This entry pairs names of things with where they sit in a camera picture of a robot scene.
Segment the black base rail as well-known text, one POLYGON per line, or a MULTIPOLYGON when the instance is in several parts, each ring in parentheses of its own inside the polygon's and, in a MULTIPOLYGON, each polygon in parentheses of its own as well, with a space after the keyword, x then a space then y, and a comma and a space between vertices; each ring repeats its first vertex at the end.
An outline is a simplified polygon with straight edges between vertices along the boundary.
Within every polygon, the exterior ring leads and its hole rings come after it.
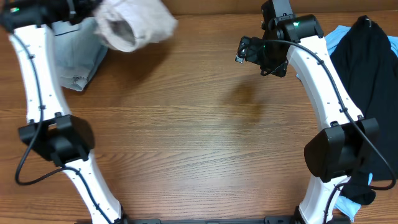
POLYGON ((160 220, 142 219, 133 220, 127 217, 124 224, 304 224, 304 220, 299 214, 299 207, 291 216, 267 216, 260 219, 219 219, 219 220, 160 220))

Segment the black t-shirt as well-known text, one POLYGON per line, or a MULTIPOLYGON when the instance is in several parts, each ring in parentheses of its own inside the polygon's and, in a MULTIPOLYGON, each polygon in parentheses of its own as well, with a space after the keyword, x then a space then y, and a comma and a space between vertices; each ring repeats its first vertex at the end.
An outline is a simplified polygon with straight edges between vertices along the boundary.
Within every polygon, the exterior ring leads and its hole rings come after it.
POLYGON ((397 169, 397 44, 378 24, 361 16, 345 34, 328 45, 334 47, 330 57, 355 105, 365 118, 376 118, 380 136, 374 143, 379 153, 371 153, 342 196, 369 205, 376 197, 368 179, 389 180, 385 163, 397 169))

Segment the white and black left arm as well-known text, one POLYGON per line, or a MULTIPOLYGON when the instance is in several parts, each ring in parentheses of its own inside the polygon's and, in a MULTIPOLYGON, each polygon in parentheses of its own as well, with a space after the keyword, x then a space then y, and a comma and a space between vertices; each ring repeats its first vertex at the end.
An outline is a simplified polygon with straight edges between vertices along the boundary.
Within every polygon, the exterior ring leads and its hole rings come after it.
POLYGON ((96 163, 95 139, 89 123, 72 115, 55 68, 52 24, 78 24, 99 6, 99 1, 6 1, 1 25, 9 34, 24 81, 27 125, 19 128, 27 145, 17 166, 15 181, 30 151, 56 170, 27 182, 36 184, 63 172, 73 182, 91 215, 92 223, 126 223, 123 207, 108 188, 96 163))

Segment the folded light blue denim shorts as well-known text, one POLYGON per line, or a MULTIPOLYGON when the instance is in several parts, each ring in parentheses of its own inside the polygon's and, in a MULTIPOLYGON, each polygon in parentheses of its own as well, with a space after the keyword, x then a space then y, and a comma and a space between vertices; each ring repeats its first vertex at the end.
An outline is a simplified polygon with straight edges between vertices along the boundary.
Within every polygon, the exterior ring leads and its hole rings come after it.
POLYGON ((55 22, 52 28, 60 84, 71 90, 83 91, 108 51, 95 34, 96 21, 88 17, 76 25, 55 22))

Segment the beige khaki shorts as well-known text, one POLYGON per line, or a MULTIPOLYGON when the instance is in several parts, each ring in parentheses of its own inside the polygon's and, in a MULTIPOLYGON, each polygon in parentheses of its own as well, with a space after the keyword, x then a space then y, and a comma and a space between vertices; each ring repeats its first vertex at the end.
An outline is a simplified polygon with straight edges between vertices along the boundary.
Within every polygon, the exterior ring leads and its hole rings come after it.
POLYGON ((160 0, 105 0, 93 11, 95 34, 107 47, 133 52, 170 38, 178 21, 160 0))

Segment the light blue t-shirt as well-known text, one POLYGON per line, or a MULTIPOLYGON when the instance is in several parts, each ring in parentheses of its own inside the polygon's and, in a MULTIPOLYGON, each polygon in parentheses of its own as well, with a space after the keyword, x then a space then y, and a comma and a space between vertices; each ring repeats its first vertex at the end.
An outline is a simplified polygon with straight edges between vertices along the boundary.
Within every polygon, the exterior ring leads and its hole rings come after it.
MULTIPOLYGON (((342 42, 342 39, 348 35, 350 30, 350 27, 339 25, 334 31, 330 32, 325 37, 328 53, 330 55, 333 54, 333 52, 342 42)), ((384 31, 382 31, 382 36, 386 36, 388 38, 389 45, 391 46, 390 51, 394 53, 394 58, 397 58, 397 37, 388 36, 384 33, 384 31)), ((347 215, 351 222, 354 222, 354 216, 361 208, 361 205, 354 202, 353 199, 349 199, 343 195, 340 195, 335 208, 347 215)))

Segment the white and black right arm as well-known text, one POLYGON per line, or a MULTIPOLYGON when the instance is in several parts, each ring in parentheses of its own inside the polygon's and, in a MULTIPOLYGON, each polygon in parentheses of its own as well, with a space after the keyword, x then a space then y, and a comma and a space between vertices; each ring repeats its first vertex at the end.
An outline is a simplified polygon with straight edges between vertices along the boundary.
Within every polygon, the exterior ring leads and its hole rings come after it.
POLYGON ((304 149, 311 173, 304 199, 292 216, 267 217, 266 223, 349 223, 349 218, 335 218, 333 207, 368 159, 378 123, 364 118, 347 94, 315 16, 296 16, 288 1, 267 1, 261 10, 264 35, 243 37, 236 61, 258 65, 264 76, 283 77, 292 66, 313 106, 319 130, 304 149))

